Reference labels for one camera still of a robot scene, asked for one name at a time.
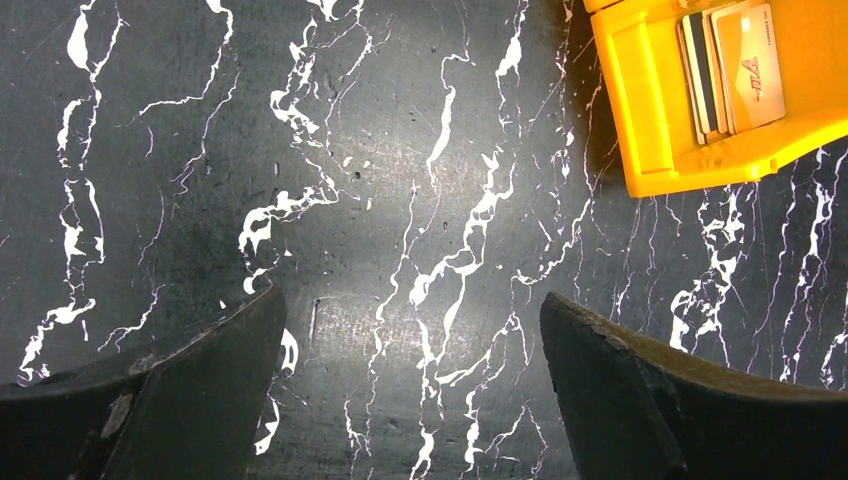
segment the yellow container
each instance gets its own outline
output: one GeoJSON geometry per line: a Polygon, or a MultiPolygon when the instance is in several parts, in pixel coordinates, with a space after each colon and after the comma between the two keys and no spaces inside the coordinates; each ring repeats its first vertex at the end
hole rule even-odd
{"type": "Polygon", "coordinates": [[[698,145],[677,24],[728,0],[584,0],[633,197],[758,180],[848,135],[848,1],[770,0],[786,117],[698,145]]]}

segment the stack of cards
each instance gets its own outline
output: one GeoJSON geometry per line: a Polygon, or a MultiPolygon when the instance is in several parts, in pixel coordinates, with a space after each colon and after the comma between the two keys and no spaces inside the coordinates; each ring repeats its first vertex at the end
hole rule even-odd
{"type": "Polygon", "coordinates": [[[699,144],[786,115],[771,6],[765,0],[687,15],[678,36],[699,144]]]}

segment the marble countertop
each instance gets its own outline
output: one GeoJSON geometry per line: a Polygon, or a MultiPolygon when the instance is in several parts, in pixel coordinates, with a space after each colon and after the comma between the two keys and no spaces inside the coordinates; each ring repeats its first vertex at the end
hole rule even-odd
{"type": "Polygon", "coordinates": [[[629,198],[579,1],[12,0],[0,112],[0,381],[280,284],[249,478],[575,477],[549,291],[848,384],[848,141],[629,198]]]}

